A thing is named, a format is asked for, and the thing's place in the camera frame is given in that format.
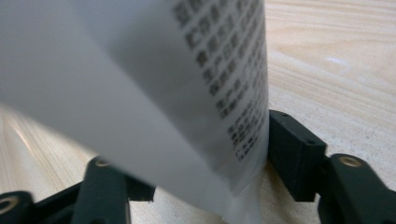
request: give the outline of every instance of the paper sheet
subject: paper sheet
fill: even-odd
[[[0,100],[230,223],[261,223],[262,1],[0,3]]]

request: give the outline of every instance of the black holder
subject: black holder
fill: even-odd
[[[326,157],[326,144],[288,114],[270,111],[268,149],[294,201],[321,196],[321,223],[396,224],[396,193],[367,162],[346,154]],[[0,224],[131,223],[129,201],[153,201],[154,191],[94,158],[83,181],[41,202],[25,191],[0,195]]]

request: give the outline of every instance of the light wood surface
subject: light wood surface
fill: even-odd
[[[270,107],[328,143],[328,154],[367,160],[396,189],[396,2],[266,1]],[[41,200],[83,177],[94,153],[0,108],[0,193]],[[318,223],[314,203],[294,203],[270,165],[262,184],[264,223]],[[133,203],[134,223],[223,223],[159,189]]]

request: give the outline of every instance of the wooden table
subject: wooden table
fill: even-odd
[[[367,160],[396,189],[396,2],[266,1],[270,107],[328,143],[328,154]],[[81,180],[94,153],[1,106],[0,193],[36,200]],[[318,223],[314,203],[295,203],[270,165],[264,223]],[[133,203],[134,223],[223,223],[159,189]]]

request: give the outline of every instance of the white paper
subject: white paper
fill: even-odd
[[[259,0],[1,2],[0,100],[230,223],[261,223],[262,13]]]

